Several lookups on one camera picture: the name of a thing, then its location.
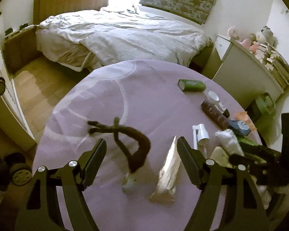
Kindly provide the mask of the white spray bottle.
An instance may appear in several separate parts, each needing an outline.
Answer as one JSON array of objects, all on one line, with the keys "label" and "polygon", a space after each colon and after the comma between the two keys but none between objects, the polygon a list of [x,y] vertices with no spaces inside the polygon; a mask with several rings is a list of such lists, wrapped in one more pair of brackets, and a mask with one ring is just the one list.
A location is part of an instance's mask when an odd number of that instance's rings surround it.
[{"label": "white spray bottle", "polygon": [[203,156],[207,157],[206,145],[209,142],[209,133],[204,124],[192,126],[193,130],[193,149],[200,151]]}]

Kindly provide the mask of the stack of books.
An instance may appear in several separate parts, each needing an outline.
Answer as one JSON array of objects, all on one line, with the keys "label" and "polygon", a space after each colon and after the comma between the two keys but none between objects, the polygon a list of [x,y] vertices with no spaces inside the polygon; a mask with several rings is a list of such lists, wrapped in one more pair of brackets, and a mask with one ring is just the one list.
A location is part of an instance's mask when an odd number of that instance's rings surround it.
[{"label": "stack of books", "polygon": [[256,44],[255,58],[271,73],[277,83],[285,89],[289,86],[289,65],[270,44]]}]

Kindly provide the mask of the green air purifier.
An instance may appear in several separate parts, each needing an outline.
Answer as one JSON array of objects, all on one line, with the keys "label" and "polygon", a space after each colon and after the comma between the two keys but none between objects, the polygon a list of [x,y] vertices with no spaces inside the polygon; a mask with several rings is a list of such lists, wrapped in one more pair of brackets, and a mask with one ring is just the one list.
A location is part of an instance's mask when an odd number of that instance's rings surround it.
[{"label": "green air purifier", "polygon": [[262,93],[254,99],[246,108],[246,112],[254,125],[260,123],[260,120],[270,115],[275,109],[275,102],[268,92]]}]

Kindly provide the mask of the dark brown tube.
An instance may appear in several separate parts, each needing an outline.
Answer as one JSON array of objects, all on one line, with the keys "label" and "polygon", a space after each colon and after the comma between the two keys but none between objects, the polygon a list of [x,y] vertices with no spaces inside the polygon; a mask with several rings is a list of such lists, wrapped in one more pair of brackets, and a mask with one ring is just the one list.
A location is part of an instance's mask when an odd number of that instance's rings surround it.
[{"label": "dark brown tube", "polygon": [[228,119],[210,102],[204,100],[201,103],[202,111],[221,129],[229,128]]}]

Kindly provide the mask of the white dresser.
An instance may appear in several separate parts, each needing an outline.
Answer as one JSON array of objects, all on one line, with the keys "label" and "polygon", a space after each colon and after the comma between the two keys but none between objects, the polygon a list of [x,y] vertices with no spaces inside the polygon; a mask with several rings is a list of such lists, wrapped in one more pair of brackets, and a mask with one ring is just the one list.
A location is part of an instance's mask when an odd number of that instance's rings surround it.
[{"label": "white dresser", "polygon": [[244,109],[265,92],[276,102],[285,91],[251,52],[220,34],[202,74],[223,87]]}]

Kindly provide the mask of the green box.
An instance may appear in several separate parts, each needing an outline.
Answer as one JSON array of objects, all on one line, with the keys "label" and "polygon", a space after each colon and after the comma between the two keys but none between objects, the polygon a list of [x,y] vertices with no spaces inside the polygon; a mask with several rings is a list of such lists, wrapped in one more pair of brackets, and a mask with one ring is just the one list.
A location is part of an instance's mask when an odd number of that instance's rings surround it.
[{"label": "green box", "polygon": [[255,160],[257,163],[264,164],[267,161],[261,157],[263,146],[250,140],[246,136],[236,135],[238,143],[246,157]]}]

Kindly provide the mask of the bed with white duvet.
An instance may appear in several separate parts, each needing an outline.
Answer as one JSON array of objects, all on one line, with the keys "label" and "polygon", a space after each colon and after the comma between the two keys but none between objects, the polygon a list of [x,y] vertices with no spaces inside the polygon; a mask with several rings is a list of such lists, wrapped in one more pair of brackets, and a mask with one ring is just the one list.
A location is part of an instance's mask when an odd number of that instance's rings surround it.
[{"label": "bed with white duvet", "polygon": [[134,59],[187,67],[213,44],[200,28],[186,22],[109,7],[49,16],[37,26],[36,40],[48,60],[76,72]]}]

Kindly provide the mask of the white tissue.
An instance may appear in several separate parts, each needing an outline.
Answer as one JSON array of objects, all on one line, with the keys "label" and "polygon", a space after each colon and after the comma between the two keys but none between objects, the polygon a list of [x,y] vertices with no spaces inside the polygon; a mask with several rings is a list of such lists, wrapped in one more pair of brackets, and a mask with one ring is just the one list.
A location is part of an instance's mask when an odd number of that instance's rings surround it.
[{"label": "white tissue", "polygon": [[215,133],[215,137],[229,156],[231,155],[239,155],[242,157],[245,156],[241,146],[239,145],[236,135],[231,129],[226,129],[224,131],[217,131]]}]

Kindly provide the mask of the white capped small bottle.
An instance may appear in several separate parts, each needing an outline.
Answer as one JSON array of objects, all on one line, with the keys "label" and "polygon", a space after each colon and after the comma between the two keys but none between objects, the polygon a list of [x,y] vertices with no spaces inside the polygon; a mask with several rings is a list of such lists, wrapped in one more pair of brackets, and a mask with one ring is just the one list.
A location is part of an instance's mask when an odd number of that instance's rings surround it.
[{"label": "white capped small bottle", "polygon": [[219,110],[219,112],[224,115],[226,118],[230,117],[230,113],[228,109],[224,106],[224,104],[220,101],[220,98],[213,91],[209,91],[206,95],[207,100]]}]

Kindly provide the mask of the green cylinder can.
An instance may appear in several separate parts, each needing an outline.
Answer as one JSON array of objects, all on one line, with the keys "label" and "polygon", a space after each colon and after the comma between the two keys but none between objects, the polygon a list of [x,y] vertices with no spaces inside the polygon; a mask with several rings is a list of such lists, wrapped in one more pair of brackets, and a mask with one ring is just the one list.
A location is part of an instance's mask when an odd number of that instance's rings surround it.
[{"label": "green cylinder can", "polygon": [[188,79],[180,79],[178,87],[183,92],[203,92],[206,89],[206,85],[202,81]]}]

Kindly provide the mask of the dark blue snack packet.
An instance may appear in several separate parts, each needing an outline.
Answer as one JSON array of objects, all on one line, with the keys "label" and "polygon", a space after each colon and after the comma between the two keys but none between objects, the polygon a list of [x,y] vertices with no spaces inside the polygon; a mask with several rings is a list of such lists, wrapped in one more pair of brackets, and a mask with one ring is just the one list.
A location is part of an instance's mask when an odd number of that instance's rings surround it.
[{"label": "dark blue snack packet", "polygon": [[229,129],[236,135],[248,136],[251,133],[251,128],[242,120],[229,120]]}]

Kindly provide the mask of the pink plush toy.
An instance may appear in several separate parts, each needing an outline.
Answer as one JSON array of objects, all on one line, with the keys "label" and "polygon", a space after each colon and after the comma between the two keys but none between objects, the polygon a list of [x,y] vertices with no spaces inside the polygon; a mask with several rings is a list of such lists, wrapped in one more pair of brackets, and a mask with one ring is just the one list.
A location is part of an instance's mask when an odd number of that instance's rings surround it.
[{"label": "pink plush toy", "polygon": [[242,47],[244,47],[253,54],[256,53],[256,50],[259,47],[256,34],[251,33],[247,38],[241,40],[239,30],[236,28],[236,26],[231,26],[227,30],[227,36],[236,40],[237,43],[239,43]]}]

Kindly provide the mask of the wooden headboard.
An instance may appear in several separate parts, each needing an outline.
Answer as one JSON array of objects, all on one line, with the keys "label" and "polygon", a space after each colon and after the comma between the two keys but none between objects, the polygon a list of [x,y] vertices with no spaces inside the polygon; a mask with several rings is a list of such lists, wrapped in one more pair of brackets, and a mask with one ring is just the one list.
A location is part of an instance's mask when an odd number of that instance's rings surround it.
[{"label": "wooden headboard", "polygon": [[49,16],[80,10],[100,10],[108,0],[33,0],[33,24],[39,24]]}]

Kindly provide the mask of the silver suitcase with wheels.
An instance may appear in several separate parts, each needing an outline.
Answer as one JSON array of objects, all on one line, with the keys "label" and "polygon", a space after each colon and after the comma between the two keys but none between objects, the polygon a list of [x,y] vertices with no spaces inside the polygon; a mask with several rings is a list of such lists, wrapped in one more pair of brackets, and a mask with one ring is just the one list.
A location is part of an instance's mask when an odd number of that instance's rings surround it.
[{"label": "silver suitcase with wheels", "polygon": [[15,152],[5,157],[0,156],[0,204],[9,184],[24,186],[32,179],[32,169],[26,163],[22,153]]}]

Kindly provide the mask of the grey plush toy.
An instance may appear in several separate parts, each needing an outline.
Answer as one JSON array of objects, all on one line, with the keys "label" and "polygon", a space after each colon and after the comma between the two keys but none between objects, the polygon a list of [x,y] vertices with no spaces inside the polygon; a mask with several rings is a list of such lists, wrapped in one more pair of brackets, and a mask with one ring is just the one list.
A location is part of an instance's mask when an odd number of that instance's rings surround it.
[{"label": "grey plush toy", "polygon": [[256,32],[256,41],[262,44],[267,42],[274,46],[275,36],[268,26],[264,26],[259,32]]}]

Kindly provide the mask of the wooden nightstand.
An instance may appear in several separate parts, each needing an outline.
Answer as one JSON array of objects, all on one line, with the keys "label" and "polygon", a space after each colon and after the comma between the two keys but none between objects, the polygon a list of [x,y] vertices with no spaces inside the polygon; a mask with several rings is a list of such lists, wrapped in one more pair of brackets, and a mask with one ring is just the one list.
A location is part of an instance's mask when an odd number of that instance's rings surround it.
[{"label": "wooden nightstand", "polygon": [[4,42],[4,61],[9,73],[14,74],[42,55],[37,49],[37,25],[22,29]]}]

